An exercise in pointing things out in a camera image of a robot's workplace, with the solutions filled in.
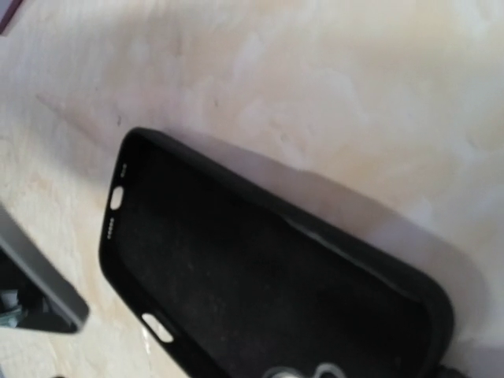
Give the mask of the black phone case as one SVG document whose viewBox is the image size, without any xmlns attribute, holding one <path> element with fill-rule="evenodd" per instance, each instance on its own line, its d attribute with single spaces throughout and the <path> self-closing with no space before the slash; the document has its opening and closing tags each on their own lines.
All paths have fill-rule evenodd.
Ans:
<svg viewBox="0 0 504 378">
<path fill-rule="evenodd" d="M 99 247 L 191 377 L 436 377 L 454 312 L 430 277 L 158 131 L 123 139 Z"/>
</svg>

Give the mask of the black phone silver edge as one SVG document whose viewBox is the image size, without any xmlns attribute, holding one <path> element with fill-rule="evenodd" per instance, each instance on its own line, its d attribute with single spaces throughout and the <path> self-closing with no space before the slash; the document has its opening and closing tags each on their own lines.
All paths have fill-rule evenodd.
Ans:
<svg viewBox="0 0 504 378">
<path fill-rule="evenodd" d="M 1 326 L 39 332 L 76 334 L 89 307 L 1 208 Z"/>
</svg>

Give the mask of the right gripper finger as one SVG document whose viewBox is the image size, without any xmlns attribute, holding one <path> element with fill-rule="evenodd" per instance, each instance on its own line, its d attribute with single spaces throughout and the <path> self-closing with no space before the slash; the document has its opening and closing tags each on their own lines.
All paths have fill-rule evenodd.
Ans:
<svg viewBox="0 0 504 378">
<path fill-rule="evenodd" d="M 441 365 L 436 370 L 436 378 L 468 378 L 464 373 L 451 367 Z"/>
</svg>

